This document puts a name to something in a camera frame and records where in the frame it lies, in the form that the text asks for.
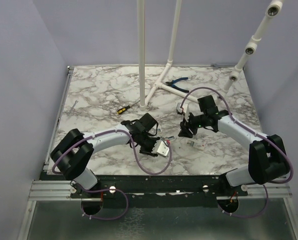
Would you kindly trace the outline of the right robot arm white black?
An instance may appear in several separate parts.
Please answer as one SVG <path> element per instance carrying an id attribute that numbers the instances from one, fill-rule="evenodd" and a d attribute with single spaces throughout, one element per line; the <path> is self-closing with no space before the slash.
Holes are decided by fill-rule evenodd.
<path id="1" fill-rule="evenodd" d="M 211 95 L 199 98 L 198 104 L 200 115 L 194 115 L 185 103 L 177 104 L 177 113 L 183 116 L 179 137 L 192 138 L 198 129 L 204 128 L 231 137 L 249 152 L 247 166 L 224 174 L 225 179 L 218 183 L 221 194 L 229 196 L 240 185 L 273 182 L 291 171 L 283 140 L 278 135 L 266 135 L 249 128 L 233 118 L 228 109 L 219 110 Z"/>

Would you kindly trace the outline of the white staple box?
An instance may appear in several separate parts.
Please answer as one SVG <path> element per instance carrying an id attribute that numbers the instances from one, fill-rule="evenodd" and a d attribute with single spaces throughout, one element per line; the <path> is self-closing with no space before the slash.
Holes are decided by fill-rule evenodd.
<path id="1" fill-rule="evenodd" d="M 192 147 L 192 148 L 203 151 L 208 146 L 208 143 L 207 143 L 206 140 L 190 139 L 190 140 L 187 141 L 187 145 Z"/>

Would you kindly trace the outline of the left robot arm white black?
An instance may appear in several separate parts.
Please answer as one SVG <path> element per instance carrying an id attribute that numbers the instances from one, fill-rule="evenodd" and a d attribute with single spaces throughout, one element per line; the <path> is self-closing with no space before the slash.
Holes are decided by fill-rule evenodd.
<path id="1" fill-rule="evenodd" d="M 66 180 L 73 180 L 82 187 L 88 197 L 99 193 L 98 178 L 87 168 L 94 153 L 116 145 L 140 146 L 143 155 L 158 156 L 159 147 L 164 142 L 149 133 L 157 121 L 148 113 L 136 120 L 124 120 L 116 127 L 104 132 L 82 133 L 70 130 L 53 149 L 50 158 Z"/>

